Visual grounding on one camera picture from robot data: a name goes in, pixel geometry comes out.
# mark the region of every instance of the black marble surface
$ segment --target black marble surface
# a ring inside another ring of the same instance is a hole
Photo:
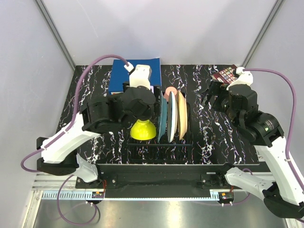
[[[226,68],[225,65],[162,65],[162,89],[174,86],[186,94],[191,105],[193,145],[186,164],[255,164],[256,150],[236,132],[225,114],[203,107],[201,93],[210,83],[211,75]],[[77,66],[67,99],[59,120],[58,129],[72,119],[73,99],[77,81],[85,66]],[[84,80],[80,91],[79,105],[108,94],[112,66],[94,66]],[[132,153],[142,156],[142,151],[130,150],[127,132],[110,132],[84,143],[79,148],[82,157],[91,163],[132,163]],[[166,159],[174,163],[176,148],[171,148]]]

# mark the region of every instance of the blue book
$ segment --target blue book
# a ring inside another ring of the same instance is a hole
[[[136,59],[128,60],[132,63],[134,67],[137,64],[149,65],[152,69],[152,74],[150,76],[150,84],[152,86],[162,86],[161,77],[161,59]],[[124,62],[115,59],[112,66],[110,84],[109,84],[109,94],[121,93],[123,92],[123,83],[129,81],[129,72],[124,68]]]

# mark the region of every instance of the dish rack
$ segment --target dish rack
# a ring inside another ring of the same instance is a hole
[[[156,103],[154,105],[154,116],[151,122],[157,128],[158,117],[160,116],[160,93],[159,86],[154,86]],[[186,164],[192,160],[191,132],[192,118],[190,104],[187,102],[188,128],[185,136],[179,140],[178,129],[171,143],[168,142],[167,130],[157,142],[157,136],[151,140],[139,141],[133,139],[130,134],[126,136],[128,160],[133,164]]]

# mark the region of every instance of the teal plate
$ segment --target teal plate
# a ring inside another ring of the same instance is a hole
[[[163,94],[161,93],[161,113],[157,121],[157,130],[158,130],[158,137],[157,142],[159,143],[161,140],[161,137],[166,132],[166,122],[167,122],[167,111],[168,111],[168,104],[167,100],[163,97]]]

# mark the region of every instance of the white wall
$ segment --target white wall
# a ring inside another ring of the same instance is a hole
[[[275,0],[43,2],[77,65],[103,54],[161,57],[164,64],[241,64]]]
[[[297,111],[290,151],[302,174],[304,174],[303,10],[304,1],[285,1],[247,66],[279,71],[288,76],[295,86]],[[287,135],[292,109],[292,94],[289,86],[275,75],[259,72],[253,75],[253,89],[257,91],[260,110],[275,115]]]
[[[20,161],[55,132],[72,70],[33,0],[0,0],[0,21],[0,221],[17,228],[35,177]]]

